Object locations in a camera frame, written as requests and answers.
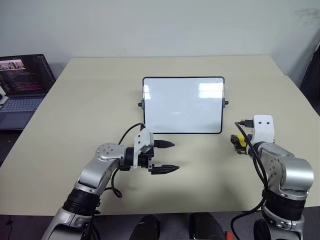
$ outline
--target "beige tabletop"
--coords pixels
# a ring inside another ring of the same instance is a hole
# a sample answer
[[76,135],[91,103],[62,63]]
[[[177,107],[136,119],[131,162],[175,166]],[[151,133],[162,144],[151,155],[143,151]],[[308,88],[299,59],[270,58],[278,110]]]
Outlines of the beige tabletop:
[[[150,175],[119,172],[118,199],[107,191],[103,214],[248,210],[261,200],[262,184],[252,160],[238,155],[230,135],[234,121],[272,115],[275,141],[304,158],[315,180],[306,206],[320,204],[320,118],[269,56],[74,58],[45,97],[0,167],[0,214],[54,215],[82,168],[103,143],[117,143],[143,120],[137,106],[143,77],[223,76],[229,105],[221,134],[156,134],[175,147],[157,149],[154,163],[180,169]],[[123,144],[132,147],[130,132]]]

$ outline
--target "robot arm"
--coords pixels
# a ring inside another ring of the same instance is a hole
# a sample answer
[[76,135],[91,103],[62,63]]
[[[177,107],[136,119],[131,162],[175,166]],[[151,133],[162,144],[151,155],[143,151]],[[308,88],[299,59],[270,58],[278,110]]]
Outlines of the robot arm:
[[[264,220],[254,224],[256,240],[303,240],[305,219],[302,211],[309,189],[314,181],[310,164],[296,158],[291,152],[274,144],[274,124],[270,115],[255,115],[240,125],[253,128],[248,135],[268,175],[268,188],[262,191]],[[235,150],[240,154],[253,152],[241,136],[231,136]]]
[[115,169],[129,171],[132,166],[141,166],[148,168],[151,174],[167,174],[177,170],[179,167],[174,165],[156,167],[152,164],[154,147],[172,146],[174,144],[171,142],[154,140],[153,134],[146,128],[135,137],[134,147],[115,143],[99,146],[93,159],[82,170],[67,200],[57,211],[42,240],[80,239],[92,217],[99,213],[96,208],[100,205],[100,196]]

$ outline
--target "white wall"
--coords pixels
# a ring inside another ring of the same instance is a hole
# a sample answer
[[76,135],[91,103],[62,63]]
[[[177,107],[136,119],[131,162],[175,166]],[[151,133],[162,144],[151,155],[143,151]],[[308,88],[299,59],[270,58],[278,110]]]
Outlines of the white wall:
[[0,0],[0,56],[271,55],[299,84],[320,41],[320,0]]

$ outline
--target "black cable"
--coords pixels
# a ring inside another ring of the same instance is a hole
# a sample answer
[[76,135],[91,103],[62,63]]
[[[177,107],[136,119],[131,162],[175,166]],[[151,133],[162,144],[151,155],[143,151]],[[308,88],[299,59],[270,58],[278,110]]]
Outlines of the black cable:
[[253,153],[253,156],[252,156],[252,160],[253,160],[253,165],[254,165],[254,168],[255,168],[255,171],[256,173],[258,174],[259,178],[261,179],[263,185],[264,185],[264,189],[267,190],[268,189],[268,178],[267,178],[267,174],[266,174],[266,170],[260,160],[260,157],[257,153],[257,151],[255,150],[254,146],[251,144],[251,141],[250,139],[248,138],[247,134],[245,133],[245,131],[242,129],[242,127],[237,123],[237,122],[234,122],[235,126],[240,130],[240,132],[242,133],[246,143],[249,145],[252,153]]
[[233,232],[233,234],[234,234],[234,236],[235,236],[235,238],[236,238],[237,240],[240,240],[240,238],[238,237],[238,235],[237,235],[237,233],[236,233],[236,231],[235,231],[235,228],[234,228],[234,223],[235,223],[235,221],[236,221],[237,219],[240,219],[240,218],[243,218],[243,217],[245,217],[245,216],[248,216],[248,215],[250,215],[250,214],[255,213],[259,208],[261,208],[261,207],[263,206],[265,200],[266,200],[265,198],[262,198],[261,202],[260,202],[255,208],[253,208],[253,209],[251,209],[250,211],[247,211],[247,212],[245,212],[245,213],[239,214],[239,215],[235,216],[234,218],[232,218],[231,223],[230,223],[230,226],[231,226],[231,230],[232,230],[232,232]]
[[10,235],[12,233],[12,223],[13,222],[14,221],[11,220],[11,215],[10,215],[8,221],[5,223],[5,225],[9,225],[10,226],[10,231],[9,231],[9,234],[8,234],[8,240],[10,240]]
[[[134,129],[135,127],[137,126],[144,126],[144,124],[142,122],[139,122],[133,126],[131,126],[127,131],[125,131],[125,133],[123,134],[123,136],[121,137],[120,141],[118,142],[118,145],[120,145],[122,143],[122,141],[124,140],[124,138],[126,137],[126,135],[132,130]],[[111,187],[107,187],[104,189],[104,191],[106,190],[112,190],[114,195],[116,195],[118,198],[122,198],[122,193],[120,192],[119,189],[117,189],[115,187],[115,176],[117,174],[117,172],[119,171],[120,169],[117,168],[113,174],[112,174],[112,177],[111,177]],[[90,221],[90,226],[89,226],[89,232],[88,232],[88,237],[89,237],[89,240],[91,240],[91,236],[93,236],[93,239],[94,240],[100,240],[100,234],[94,224],[94,215],[92,216],[92,219]]]
[[142,122],[139,122],[139,123],[131,126],[131,127],[123,134],[123,136],[121,137],[120,141],[118,142],[118,145],[120,145],[120,144],[122,143],[123,139],[125,138],[125,136],[126,136],[133,128],[135,128],[135,127],[137,127],[137,126],[144,126],[144,124],[143,124]]
[[[252,161],[253,161],[253,165],[254,165],[254,168],[255,168],[255,171],[256,173],[258,174],[259,178],[261,179],[262,183],[263,183],[263,187],[265,190],[268,190],[268,178],[267,178],[267,174],[266,174],[266,170],[261,162],[261,159],[257,153],[257,151],[255,150],[254,146],[251,144],[251,141],[250,139],[248,138],[247,134],[245,133],[245,131],[243,130],[243,128],[237,123],[235,122],[234,123],[235,126],[240,130],[240,132],[242,133],[246,143],[248,144],[249,148],[251,149],[252,151]],[[230,223],[230,226],[231,226],[231,230],[235,236],[235,238],[237,240],[240,240],[240,238],[238,237],[236,231],[235,231],[235,228],[234,228],[234,223],[237,219],[240,219],[240,218],[243,218],[245,216],[248,216],[250,214],[253,214],[255,213],[259,208],[261,208],[264,204],[264,202],[266,201],[266,199],[263,197],[261,202],[256,206],[254,207],[253,209],[251,209],[250,211],[247,211],[245,213],[242,213],[242,214],[239,214],[237,216],[235,216],[232,220],[231,220],[231,223]]]
[[93,235],[96,236],[96,240],[101,240],[100,234],[98,232],[98,229],[96,228],[96,225],[94,224],[94,222],[92,222],[92,227],[93,227]]
[[120,170],[120,169],[117,168],[117,169],[113,172],[113,174],[112,174],[112,177],[111,177],[111,187],[107,187],[107,188],[104,189],[104,190],[105,190],[105,191],[106,191],[106,190],[112,190],[113,193],[114,193],[114,195],[116,195],[118,198],[122,198],[122,193],[120,192],[119,189],[117,189],[117,188],[115,187],[115,176],[116,176],[116,174],[117,174],[117,172],[118,172],[119,170]]
[[[125,131],[125,133],[124,133],[123,136],[121,137],[120,141],[118,142],[118,145],[120,145],[120,144],[122,143],[122,141],[124,140],[125,136],[126,136],[132,129],[134,129],[134,128],[137,127],[137,126],[144,126],[144,124],[143,124],[142,122],[139,122],[139,123],[131,126],[127,131]],[[112,177],[111,177],[111,187],[107,187],[107,188],[105,189],[105,191],[106,191],[106,190],[112,190],[113,193],[114,193],[114,195],[116,195],[118,198],[122,198],[122,193],[120,192],[119,189],[117,189],[117,188],[115,187],[115,176],[116,176],[116,174],[117,174],[118,171],[119,171],[119,168],[117,168],[117,169],[113,172]]]

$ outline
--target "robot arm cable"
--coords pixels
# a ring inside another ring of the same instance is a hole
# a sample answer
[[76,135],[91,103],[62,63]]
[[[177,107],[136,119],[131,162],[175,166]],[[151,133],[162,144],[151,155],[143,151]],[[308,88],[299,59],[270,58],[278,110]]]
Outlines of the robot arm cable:
[[[145,126],[142,122],[139,122],[135,125],[132,125],[127,131],[125,131],[125,133],[123,134],[123,136],[121,137],[120,141],[118,142],[118,145],[120,145],[122,143],[122,141],[124,140],[125,136],[132,130],[134,129],[135,127],[137,126]],[[118,198],[122,198],[122,193],[119,189],[117,189],[115,187],[115,176],[117,174],[117,172],[119,171],[120,169],[117,168],[116,170],[114,170],[113,174],[112,174],[112,177],[111,177],[111,187],[107,187],[105,189],[106,190],[112,190],[114,195],[116,195]]]
[[[264,189],[267,190],[268,189],[268,178],[267,178],[267,174],[266,174],[266,171],[262,165],[262,162],[260,160],[260,157],[257,153],[257,151],[255,150],[254,146],[251,144],[251,141],[250,139],[248,138],[247,134],[245,133],[245,131],[242,129],[242,127],[237,123],[237,122],[234,122],[235,126],[240,130],[240,132],[242,133],[242,135],[244,136],[244,139],[245,141],[247,142],[248,146],[250,147],[253,155],[252,155],[252,160],[253,160],[253,164],[254,164],[254,168],[255,168],[255,171],[256,173],[258,174],[259,178],[261,179],[262,183],[263,183],[263,186],[264,186]],[[237,219],[240,219],[240,218],[243,218],[245,216],[248,216],[250,214],[253,214],[255,213],[259,208],[261,208],[264,204],[264,202],[266,201],[265,198],[262,198],[261,202],[256,206],[254,207],[253,209],[251,209],[250,211],[247,211],[245,213],[242,213],[242,214],[239,214],[237,216],[235,216],[232,220],[231,220],[231,223],[230,223],[230,226],[231,226],[231,230],[235,236],[235,238],[237,240],[240,240],[240,238],[238,237],[236,231],[235,231],[235,228],[234,228],[234,223]]]

